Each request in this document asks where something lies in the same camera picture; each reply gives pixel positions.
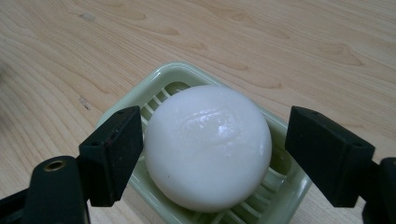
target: table surface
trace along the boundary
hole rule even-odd
[[[396,156],[393,1],[0,0],[0,198],[77,156],[101,115],[163,63],[192,63],[288,121],[308,107]],[[360,223],[313,186],[291,223]],[[92,223],[158,223],[127,188]]]

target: light wood surface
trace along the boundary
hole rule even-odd
[[[317,110],[396,156],[394,1],[0,0],[0,198],[157,66],[192,63],[284,120]],[[291,223],[360,223],[308,191]],[[159,223],[128,188],[92,223]]]

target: egg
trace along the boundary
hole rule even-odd
[[[188,88],[154,112],[145,131],[148,173],[174,203],[218,212],[260,185],[271,159],[271,134],[259,108],[230,88]]]

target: peeled boiled egg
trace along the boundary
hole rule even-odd
[[[271,159],[271,135],[259,108],[230,88],[198,86],[171,96],[145,132],[148,173],[174,203],[218,212],[244,201]]]

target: wood grain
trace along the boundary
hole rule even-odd
[[[78,144],[162,63],[195,64],[288,120],[324,113],[396,156],[392,1],[0,0],[0,198]],[[92,223],[158,223],[132,189]],[[359,223],[314,186],[291,223]]]

